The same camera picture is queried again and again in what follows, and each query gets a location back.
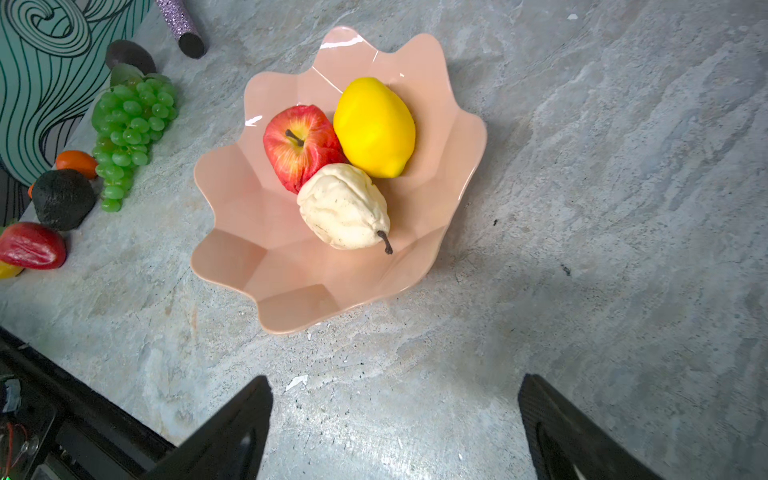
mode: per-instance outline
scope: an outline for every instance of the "glitter cylinder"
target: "glitter cylinder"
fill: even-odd
[[[182,0],[155,0],[163,18],[174,34],[181,51],[192,58],[200,58],[205,54],[205,44],[197,33],[190,13],[184,7]]]

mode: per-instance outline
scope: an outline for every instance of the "gray stone surface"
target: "gray stone surface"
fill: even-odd
[[[188,3],[202,59],[155,7],[136,36],[181,116],[64,268],[2,282],[5,327],[176,443],[269,376],[264,479],[534,478],[526,372],[665,478],[768,478],[768,3]],[[248,79],[308,68],[334,25],[435,35],[488,150],[418,286],[278,338],[190,271],[192,170]]]

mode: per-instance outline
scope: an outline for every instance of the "pear stem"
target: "pear stem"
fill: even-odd
[[[386,248],[384,249],[384,253],[387,255],[392,255],[392,245],[389,244],[389,238],[386,237],[386,233],[384,230],[379,230],[376,232],[376,235],[379,235],[384,240],[384,243],[386,244]]]
[[[304,140],[302,140],[301,138],[298,138],[296,135],[293,134],[292,131],[286,130],[286,137],[294,139],[300,147],[304,146]]]

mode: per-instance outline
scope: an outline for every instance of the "flower-shaped bowl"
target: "flower-shaped bowl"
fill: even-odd
[[[303,222],[296,195],[280,184],[262,144],[272,117],[292,105],[317,105],[333,119],[342,92],[360,77],[389,86],[416,123],[415,152],[403,175],[374,179],[388,204],[393,255],[382,244],[361,250],[324,244]],[[351,28],[334,28],[309,70],[251,78],[240,139],[197,162],[195,182],[216,220],[192,254],[192,269],[248,295],[263,328],[277,334],[401,292],[435,262],[486,138],[483,121],[456,104],[434,37],[417,35],[385,53]]]

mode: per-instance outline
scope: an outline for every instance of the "avocado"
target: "avocado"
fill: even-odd
[[[76,170],[50,170],[32,189],[32,203],[40,224],[67,231],[80,226],[96,204],[91,182]]]
[[[127,63],[138,68],[145,75],[157,73],[152,55],[130,40],[115,40],[110,43],[104,63],[110,70],[118,63]]]

